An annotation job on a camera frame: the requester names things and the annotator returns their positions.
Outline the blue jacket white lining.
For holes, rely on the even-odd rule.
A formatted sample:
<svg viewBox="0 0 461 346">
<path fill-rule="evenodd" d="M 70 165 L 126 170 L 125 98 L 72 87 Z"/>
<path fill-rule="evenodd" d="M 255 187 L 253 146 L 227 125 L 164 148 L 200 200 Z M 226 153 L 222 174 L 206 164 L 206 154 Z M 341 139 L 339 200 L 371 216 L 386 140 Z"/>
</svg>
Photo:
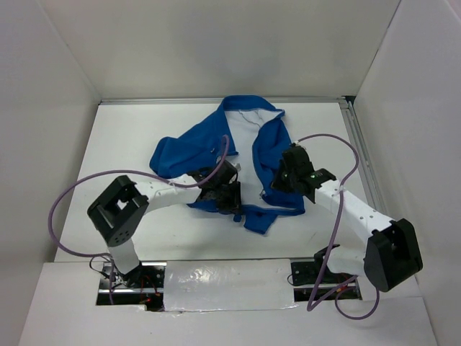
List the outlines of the blue jacket white lining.
<svg viewBox="0 0 461 346">
<path fill-rule="evenodd" d="M 217 110 L 178 138 L 162 138 L 149 167 L 158 176 L 179 175 L 214 167 L 222 152 L 232 164 L 240 164 L 244 228 L 265 235 L 279 216 L 305 212 L 302 195 L 271 187 L 282 152 L 292 143 L 285 127 L 285 111 L 254 95 L 225 97 Z"/>
</svg>

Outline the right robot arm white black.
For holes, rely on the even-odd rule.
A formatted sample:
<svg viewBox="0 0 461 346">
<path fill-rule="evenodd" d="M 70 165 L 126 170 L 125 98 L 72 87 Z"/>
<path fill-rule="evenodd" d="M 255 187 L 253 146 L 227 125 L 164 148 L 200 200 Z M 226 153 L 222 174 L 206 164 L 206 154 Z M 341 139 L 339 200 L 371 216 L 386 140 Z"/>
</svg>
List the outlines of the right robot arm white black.
<svg viewBox="0 0 461 346">
<path fill-rule="evenodd" d="M 364 276 L 376 289 L 388 292 L 423 269 L 413 224 L 380 213 L 328 170 L 316 170 L 302 146 L 293 144 L 282 153 L 272 187 L 301 194 L 339 216 L 361 241 L 352 249 L 333 244 L 315 253 L 314 273 L 321 282 L 329 283 L 338 274 Z"/>
</svg>

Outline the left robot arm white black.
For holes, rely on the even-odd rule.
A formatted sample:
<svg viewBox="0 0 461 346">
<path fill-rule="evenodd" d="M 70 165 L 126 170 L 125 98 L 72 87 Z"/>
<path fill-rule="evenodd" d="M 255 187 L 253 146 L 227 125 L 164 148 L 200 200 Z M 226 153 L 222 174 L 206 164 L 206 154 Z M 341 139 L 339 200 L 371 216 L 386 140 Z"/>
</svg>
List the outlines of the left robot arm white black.
<svg viewBox="0 0 461 346">
<path fill-rule="evenodd" d="M 132 237 L 145 214 L 199 203 L 220 213 L 241 215 L 239 171 L 239 164 L 225 160 L 214 169 L 192 171 L 169 181 L 155 177 L 136 183 L 126 175 L 112 181 L 89 206 L 87 215 L 107 245 L 117 280 L 132 288 L 142 279 Z"/>
</svg>

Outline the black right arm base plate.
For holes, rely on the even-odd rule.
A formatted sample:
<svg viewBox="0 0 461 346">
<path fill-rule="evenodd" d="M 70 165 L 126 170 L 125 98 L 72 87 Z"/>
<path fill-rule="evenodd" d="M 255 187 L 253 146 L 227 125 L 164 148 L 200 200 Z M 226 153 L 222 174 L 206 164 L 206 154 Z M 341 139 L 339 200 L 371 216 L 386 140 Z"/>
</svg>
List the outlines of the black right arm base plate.
<svg viewBox="0 0 461 346">
<path fill-rule="evenodd" d="M 307 302 L 318 277 L 320 265 L 317 265 L 313 259 L 294 261 L 290 265 L 291 273 L 287 276 L 287 282 L 293 287 L 294 301 Z M 326 270 L 314 301 L 350 277 L 350 274 L 335 274 Z"/>
</svg>

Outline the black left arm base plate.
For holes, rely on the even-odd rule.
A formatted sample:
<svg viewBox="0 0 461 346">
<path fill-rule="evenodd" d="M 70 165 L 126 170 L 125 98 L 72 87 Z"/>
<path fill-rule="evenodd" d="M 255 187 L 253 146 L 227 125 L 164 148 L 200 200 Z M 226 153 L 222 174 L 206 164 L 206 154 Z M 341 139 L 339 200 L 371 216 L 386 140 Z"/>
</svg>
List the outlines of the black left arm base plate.
<svg viewBox="0 0 461 346">
<path fill-rule="evenodd" d="M 98 294 L 122 294 L 140 296 L 142 298 L 160 298 L 164 292 L 166 262 L 141 262 L 128 274 L 122 274 L 105 262 L 99 273 Z"/>
</svg>

